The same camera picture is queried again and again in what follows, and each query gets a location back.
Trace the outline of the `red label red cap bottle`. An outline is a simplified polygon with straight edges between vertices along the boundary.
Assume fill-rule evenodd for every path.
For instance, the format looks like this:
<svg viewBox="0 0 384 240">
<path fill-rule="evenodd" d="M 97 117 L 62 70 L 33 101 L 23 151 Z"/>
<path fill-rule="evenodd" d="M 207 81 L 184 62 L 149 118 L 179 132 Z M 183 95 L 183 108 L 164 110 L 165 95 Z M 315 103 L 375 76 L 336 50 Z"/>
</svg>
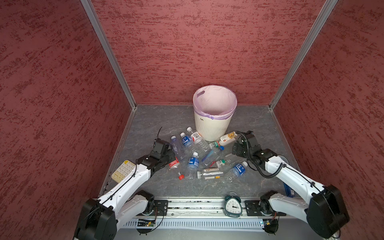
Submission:
<svg viewBox="0 0 384 240">
<path fill-rule="evenodd" d="M 185 178 L 183 166 L 177 158 L 170 162 L 168 166 L 173 179 L 183 180 Z"/>
</svg>

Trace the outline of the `green cap clear bottle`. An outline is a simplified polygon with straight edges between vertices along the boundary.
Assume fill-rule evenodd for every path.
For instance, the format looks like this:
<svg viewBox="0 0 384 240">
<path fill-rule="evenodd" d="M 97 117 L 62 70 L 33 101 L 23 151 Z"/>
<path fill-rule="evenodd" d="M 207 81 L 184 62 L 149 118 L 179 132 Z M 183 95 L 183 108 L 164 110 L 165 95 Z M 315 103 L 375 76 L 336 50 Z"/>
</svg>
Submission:
<svg viewBox="0 0 384 240">
<path fill-rule="evenodd" d="M 228 154 L 223 159 L 216 161 L 214 163 L 214 167 L 217 167 L 219 169 L 230 168 L 231 166 L 233 166 L 233 164 L 237 163 L 239 160 L 241 159 L 238 156 L 233 154 Z"/>
</svg>

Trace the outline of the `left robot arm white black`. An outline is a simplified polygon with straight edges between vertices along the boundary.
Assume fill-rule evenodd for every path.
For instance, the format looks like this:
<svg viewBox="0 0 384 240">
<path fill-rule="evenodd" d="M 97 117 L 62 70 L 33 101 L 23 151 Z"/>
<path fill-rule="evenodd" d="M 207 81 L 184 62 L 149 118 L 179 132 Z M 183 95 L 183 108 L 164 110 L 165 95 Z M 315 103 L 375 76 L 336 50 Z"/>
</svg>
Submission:
<svg viewBox="0 0 384 240">
<path fill-rule="evenodd" d="M 172 145 L 156 138 L 149 155 L 130 163 L 130 170 L 122 181 L 98 199 L 89 199 L 83 205 L 75 240 L 112 240 L 127 221 L 139 214 L 154 210 L 154 196 L 139 187 L 154 173 L 176 160 Z"/>
</svg>

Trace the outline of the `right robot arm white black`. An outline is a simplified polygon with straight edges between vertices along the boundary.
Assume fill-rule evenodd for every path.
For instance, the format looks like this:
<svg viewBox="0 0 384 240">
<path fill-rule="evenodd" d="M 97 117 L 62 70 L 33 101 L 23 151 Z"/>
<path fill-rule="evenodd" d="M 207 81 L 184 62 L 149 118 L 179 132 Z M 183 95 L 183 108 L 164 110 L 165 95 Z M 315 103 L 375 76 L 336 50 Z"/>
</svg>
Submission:
<svg viewBox="0 0 384 240">
<path fill-rule="evenodd" d="M 341 228 L 350 220 L 340 190 L 316 182 L 290 166 L 285 157 L 262 149 L 252 131 L 236 133 L 239 138 L 234 143 L 233 155 L 245 158 L 262 177 L 280 179 L 300 196 L 295 199 L 269 191 L 261 196 L 258 210 L 264 216 L 284 213 L 295 217 L 323 239 L 340 238 Z"/>
</svg>

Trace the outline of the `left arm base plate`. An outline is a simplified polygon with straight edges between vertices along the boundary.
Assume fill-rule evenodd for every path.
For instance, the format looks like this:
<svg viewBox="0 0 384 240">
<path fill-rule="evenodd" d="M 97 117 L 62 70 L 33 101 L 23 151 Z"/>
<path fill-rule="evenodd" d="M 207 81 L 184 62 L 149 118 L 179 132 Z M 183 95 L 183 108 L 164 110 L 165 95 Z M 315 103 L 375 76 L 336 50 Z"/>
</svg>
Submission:
<svg viewBox="0 0 384 240">
<path fill-rule="evenodd" d="M 168 212 L 168 200 L 154 200 L 151 204 L 150 216 L 166 216 Z"/>
</svg>

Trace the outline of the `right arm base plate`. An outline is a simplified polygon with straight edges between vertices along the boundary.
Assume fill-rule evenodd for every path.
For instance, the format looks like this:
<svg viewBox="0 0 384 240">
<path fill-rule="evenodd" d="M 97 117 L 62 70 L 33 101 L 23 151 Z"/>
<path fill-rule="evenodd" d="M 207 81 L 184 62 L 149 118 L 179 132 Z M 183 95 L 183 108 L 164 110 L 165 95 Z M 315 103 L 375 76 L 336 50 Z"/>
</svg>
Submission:
<svg viewBox="0 0 384 240">
<path fill-rule="evenodd" d="M 287 214 L 280 212 L 273 212 L 272 214 L 264 214 L 261 212 L 259 200 L 245 200 L 244 209 L 248 217 L 285 217 Z"/>
</svg>

